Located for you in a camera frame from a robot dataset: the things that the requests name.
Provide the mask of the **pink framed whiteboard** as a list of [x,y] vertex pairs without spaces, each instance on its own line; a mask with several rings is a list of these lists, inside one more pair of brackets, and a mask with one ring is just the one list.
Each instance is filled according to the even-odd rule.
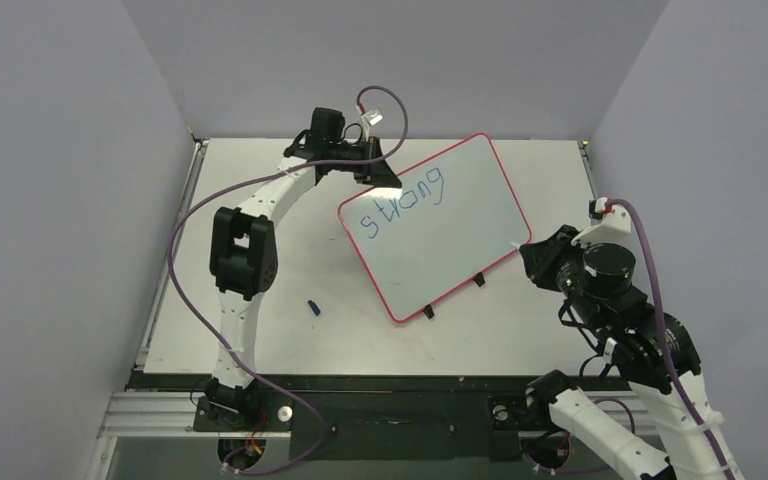
[[492,139],[474,134],[370,188],[337,217],[390,319],[404,323],[526,244],[532,229]]

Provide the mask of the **blue marker cap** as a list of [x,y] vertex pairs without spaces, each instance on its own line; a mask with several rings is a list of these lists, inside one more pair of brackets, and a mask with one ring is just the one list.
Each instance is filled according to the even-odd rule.
[[314,315],[319,316],[321,314],[321,309],[313,300],[308,300],[307,304]]

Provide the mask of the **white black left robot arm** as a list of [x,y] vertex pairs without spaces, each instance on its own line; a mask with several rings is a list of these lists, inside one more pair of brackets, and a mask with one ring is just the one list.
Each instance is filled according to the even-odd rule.
[[253,375],[254,343],[264,294],[277,277],[278,223],[331,171],[349,172],[362,185],[401,185],[382,157],[379,138],[370,132],[382,121],[382,113],[365,107],[358,111],[360,136],[349,141],[343,114],[316,108],[310,126],[284,150],[277,177],[238,206],[221,207],[214,214],[209,271],[219,291],[222,338],[205,395],[209,413],[219,415],[232,429],[245,430],[262,418]]

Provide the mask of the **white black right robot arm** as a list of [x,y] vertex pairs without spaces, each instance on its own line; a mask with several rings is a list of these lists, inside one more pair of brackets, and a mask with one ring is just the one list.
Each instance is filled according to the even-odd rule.
[[526,418],[571,434],[623,479],[741,478],[688,331],[633,285],[631,251],[613,243],[576,246],[578,233],[564,225],[542,242],[520,246],[526,277],[563,295],[562,325],[593,334],[595,352],[638,396],[662,446],[614,420],[558,370],[526,387]]

